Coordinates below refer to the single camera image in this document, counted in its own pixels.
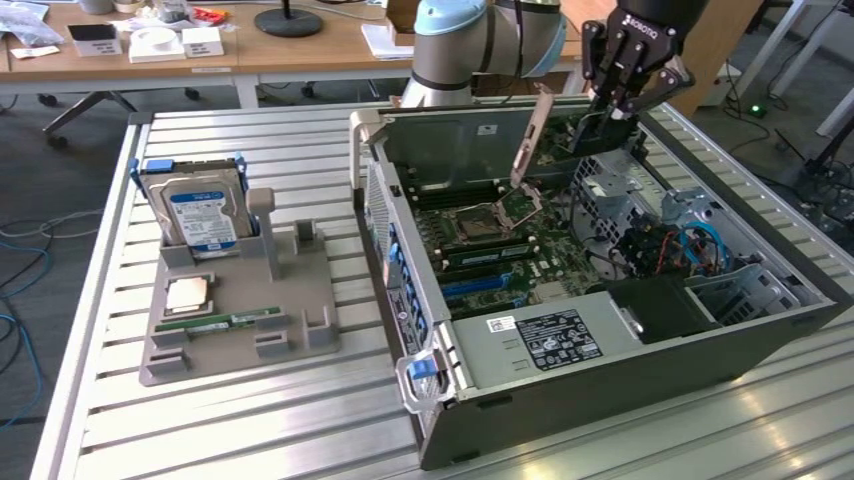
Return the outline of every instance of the chair wheel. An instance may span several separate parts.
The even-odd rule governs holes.
[[[198,93],[198,90],[196,90],[194,88],[185,88],[184,96],[193,102],[197,102],[198,99],[201,98],[201,94]]]
[[[58,101],[53,95],[38,94],[38,103],[45,107],[54,107],[58,105]]]
[[[65,137],[48,135],[46,141],[50,148],[54,148],[56,150],[62,150],[65,147],[68,147],[68,139]]]

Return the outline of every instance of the gray carpet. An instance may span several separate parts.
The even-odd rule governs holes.
[[[738,68],[746,67],[766,38],[767,30],[762,30],[759,35],[744,37],[734,54]],[[764,82],[774,74],[783,56],[784,49],[780,49],[779,58],[755,82],[755,90],[743,99],[744,104],[762,99]],[[401,92],[403,81],[377,83],[383,95]],[[812,131],[851,86],[854,73],[831,61],[815,58],[786,95],[790,110],[783,112],[771,107],[770,114],[760,123],[770,129],[784,127],[791,141],[811,152],[826,142]],[[291,85],[283,90],[269,88],[272,97],[262,105],[340,103],[371,99],[365,82],[319,83],[315,99],[303,99],[299,87],[300,85]],[[180,89],[130,93],[126,97],[145,111],[237,108],[233,89],[209,87],[198,90],[202,97],[198,102],[189,101]],[[68,105],[80,96],[57,97]],[[8,104],[9,100],[0,99],[0,104]],[[29,212],[28,217],[46,219],[73,211],[102,207],[124,133],[121,125],[126,118],[125,112],[117,105],[105,102],[85,113],[60,131],[70,142],[68,150],[61,152],[45,146],[40,132],[57,113],[58,109],[41,106],[34,96],[22,96],[17,106],[0,116],[0,224],[22,219],[24,208]],[[758,128],[732,120],[716,109],[703,109],[693,120],[724,148],[760,134]],[[739,149],[738,154],[762,175],[783,181],[794,178],[799,160],[792,152],[779,152],[775,143],[776,140],[770,138]],[[852,149],[854,145],[848,142],[842,158],[852,158]],[[74,222],[69,229],[88,228],[93,222],[94,219]],[[30,242],[20,243],[40,245],[44,240],[46,239],[34,238]],[[50,248],[50,272],[24,294],[12,298],[12,306],[32,334],[44,370],[45,393],[28,414],[28,421],[33,423],[0,431],[0,479],[26,478],[32,467],[41,432],[38,417],[46,413],[50,386],[58,372],[93,242],[93,236],[56,240]],[[17,271],[30,255],[0,250],[0,282]],[[0,364],[8,358],[12,345],[13,342],[0,344]],[[21,356],[9,371],[0,376],[0,417],[8,418],[20,405],[26,403],[33,388],[32,367],[25,356]]]

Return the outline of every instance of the desk lamp base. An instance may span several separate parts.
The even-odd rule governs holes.
[[[284,9],[266,10],[254,16],[257,29],[276,37],[307,37],[323,29],[323,19],[305,10],[289,10],[289,18]]]

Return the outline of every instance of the blue pci slot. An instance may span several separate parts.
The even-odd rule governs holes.
[[[507,287],[511,278],[512,273],[504,273],[495,277],[479,278],[469,282],[457,283],[456,285],[448,285],[447,287],[441,287],[441,296],[456,297],[468,293],[504,288]]]

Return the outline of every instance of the red wire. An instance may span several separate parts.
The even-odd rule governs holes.
[[[661,271],[661,266],[664,265],[664,252],[667,252],[667,242],[669,238],[673,236],[673,232],[667,232],[664,235],[664,241],[661,242],[661,252],[657,254],[657,266],[655,267],[655,275],[657,275]]]

